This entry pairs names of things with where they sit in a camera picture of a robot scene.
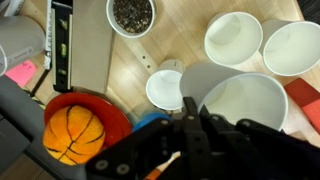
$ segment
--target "red object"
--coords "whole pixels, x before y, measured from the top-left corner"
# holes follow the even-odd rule
[[[117,143],[132,131],[131,123],[117,107],[99,97],[84,93],[67,93],[52,99],[44,111],[45,124],[58,110],[71,105],[87,108],[100,119],[106,133],[103,148]]]
[[[320,93],[301,78],[286,85],[284,89],[320,134]]]

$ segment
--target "bowl of seeds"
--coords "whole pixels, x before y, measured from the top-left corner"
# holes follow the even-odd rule
[[[153,0],[108,0],[106,13],[112,28],[127,38],[148,33],[155,20]]]

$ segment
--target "seeds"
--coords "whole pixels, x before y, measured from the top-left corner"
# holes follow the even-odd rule
[[[149,0],[115,0],[115,20],[129,33],[141,33],[148,29],[152,19]]]

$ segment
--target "basketball seam line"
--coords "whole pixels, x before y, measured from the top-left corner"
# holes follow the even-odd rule
[[[70,161],[74,162],[75,164],[78,164],[76,161],[74,161],[73,159],[71,159],[67,154],[65,155],[68,159],[70,159]]]
[[[99,137],[97,137],[97,138],[95,138],[95,139],[93,139],[93,140],[91,140],[91,141],[89,141],[89,142],[86,142],[85,144],[93,143],[93,142],[99,140],[103,135],[104,135],[104,130],[102,131],[102,134],[100,134]]]
[[[86,127],[84,128],[84,130],[80,133],[80,135],[79,135],[74,141],[72,141],[72,142],[70,143],[70,145],[67,147],[67,150],[62,153],[62,155],[60,156],[60,158],[59,158],[58,160],[60,160],[63,156],[65,156],[65,155],[67,154],[68,150],[71,149],[71,146],[73,145],[73,143],[75,143],[75,142],[81,137],[81,135],[84,133],[84,131],[89,127],[92,119],[93,119],[93,113],[91,114],[91,118],[90,118],[88,124],[86,125]]]
[[[88,124],[86,125],[86,127],[83,129],[83,131],[79,134],[79,136],[72,142],[76,142],[81,136],[82,134],[86,131],[86,129],[89,127],[89,125],[91,124],[91,121],[93,119],[93,113],[91,114],[90,120],[88,122]]]
[[[53,136],[54,136],[57,140],[60,141],[60,139],[58,138],[58,136],[54,134],[54,132],[53,132],[53,130],[52,130],[52,126],[51,126],[50,121],[49,121],[49,123],[48,123],[48,126],[50,126],[50,131],[51,131],[51,133],[53,134]]]
[[[72,150],[72,149],[71,149],[71,147],[69,148],[69,150],[70,150],[71,152],[73,152],[73,153],[77,154],[77,155],[81,155],[81,156],[84,156],[84,155],[85,155],[85,154],[80,154],[80,153],[78,153],[78,152],[76,152],[76,151]]]
[[[56,149],[53,149],[53,148],[49,148],[49,147],[47,147],[47,146],[44,146],[47,150],[49,150],[49,151],[52,151],[52,152],[60,152],[61,153],[61,151],[58,151],[58,150],[56,150]]]
[[[73,141],[73,140],[72,140],[72,137],[71,137],[71,134],[70,134],[70,132],[69,132],[68,127],[69,127],[69,115],[70,115],[70,111],[71,111],[71,109],[72,109],[73,107],[74,107],[74,105],[70,106],[70,107],[68,108],[67,114],[66,114],[66,116],[67,116],[67,132],[68,132],[68,134],[69,134],[69,137],[70,137],[71,141]]]

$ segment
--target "orange basketball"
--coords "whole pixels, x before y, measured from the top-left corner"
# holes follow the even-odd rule
[[[86,163],[101,149],[105,132],[100,120],[81,106],[57,111],[48,122],[43,144],[48,153],[68,165]]]

